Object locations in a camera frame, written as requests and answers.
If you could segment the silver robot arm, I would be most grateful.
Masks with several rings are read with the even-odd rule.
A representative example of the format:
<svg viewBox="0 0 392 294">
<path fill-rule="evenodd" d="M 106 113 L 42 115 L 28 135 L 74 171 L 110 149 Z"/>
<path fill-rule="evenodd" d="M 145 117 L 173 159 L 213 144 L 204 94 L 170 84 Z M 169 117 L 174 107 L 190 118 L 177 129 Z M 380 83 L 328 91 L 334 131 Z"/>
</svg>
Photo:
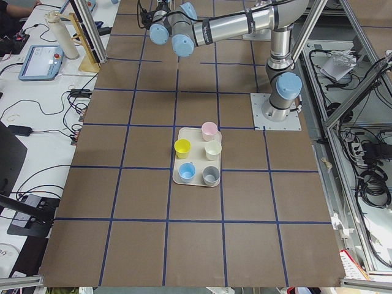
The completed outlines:
<svg viewBox="0 0 392 294">
<path fill-rule="evenodd" d="M 307 1 L 260 1 L 239 12 L 199 20 L 189 2 L 171 10 L 167 1 L 158 1 L 155 10 L 139 7 L 143 28 L 156 45 L 171 42 L 179 57 L 188 57 L 195 47 L 252 34 L 262 29 L 271 32 L 270 56 L 266 72 L 272 93 L 262 106 L 263 116 L 280 123 L 287 119 L 290 107 L 299 96 L 302 82 L 291 67 L 294 58 L 290 40 L 294 22 L 302 16 Z"/>
</svg>

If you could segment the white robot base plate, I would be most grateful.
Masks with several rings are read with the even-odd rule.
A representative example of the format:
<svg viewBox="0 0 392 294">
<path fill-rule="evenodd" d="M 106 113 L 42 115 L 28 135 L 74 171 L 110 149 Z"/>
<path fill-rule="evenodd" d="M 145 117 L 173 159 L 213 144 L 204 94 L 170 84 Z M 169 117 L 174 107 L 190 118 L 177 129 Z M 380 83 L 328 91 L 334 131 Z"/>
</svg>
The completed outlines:
<svg viewBox="0 0 392 294">
<path fill-rule="evenodd" d="M 269 93 L 251 93 L 250 96 L 255 130 L 302 130 L 295 101 L 290 108 L 278 110 L 270 104 Z"/>
</svg>

